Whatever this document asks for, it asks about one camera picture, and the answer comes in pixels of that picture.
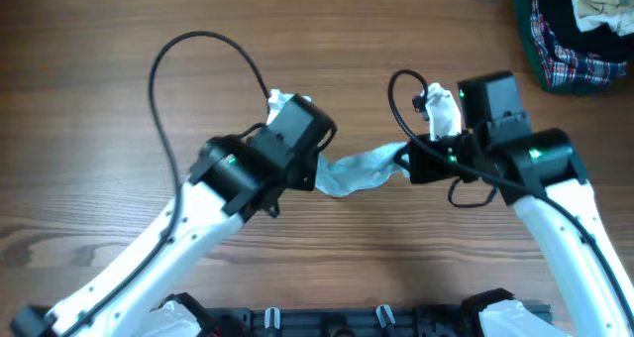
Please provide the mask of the light blue striped baby pants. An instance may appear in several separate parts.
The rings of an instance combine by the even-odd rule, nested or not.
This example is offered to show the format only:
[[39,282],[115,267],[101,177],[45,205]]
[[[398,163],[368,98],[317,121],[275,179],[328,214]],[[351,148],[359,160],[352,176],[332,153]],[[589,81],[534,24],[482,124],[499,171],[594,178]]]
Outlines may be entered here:
[[326,195],[340,198],[356,191],[377,188],[394,173],[409,178],[408,171],[394,161],[396,153],[405,146],[405,142],[390,143],[333,162],[320,154],[315,188]]

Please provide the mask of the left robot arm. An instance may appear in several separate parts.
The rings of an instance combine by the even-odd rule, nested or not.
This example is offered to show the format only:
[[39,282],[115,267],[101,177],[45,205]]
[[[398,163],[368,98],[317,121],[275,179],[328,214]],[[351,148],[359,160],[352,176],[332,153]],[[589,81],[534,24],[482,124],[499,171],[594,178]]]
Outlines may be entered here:
[[265,123],[213,137],[156,220],[105,270],[51,308],[27,306],[16,336],[178,336],[203,328],[169,291],[214,246],[259,211],[279,214],[288,189],[311,191],[333,120],[294,95]]

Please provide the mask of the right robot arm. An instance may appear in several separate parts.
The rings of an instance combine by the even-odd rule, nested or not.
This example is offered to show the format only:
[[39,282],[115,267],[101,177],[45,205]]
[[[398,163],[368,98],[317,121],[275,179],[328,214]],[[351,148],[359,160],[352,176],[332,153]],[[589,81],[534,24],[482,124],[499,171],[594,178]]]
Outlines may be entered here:
[[[409,172],[430,181],[481,179],[495,187],[537,242],[580,334],[630,336],[633,284],[620,262],[596,206],[581,156],[570,137],[552,128],[533,131],[514,75],[497,71],[459,82],[449,113],[430,109],[431,87],[412,99],[430,129],[409,137]],[[439,121],[451,126],[438,134]]]

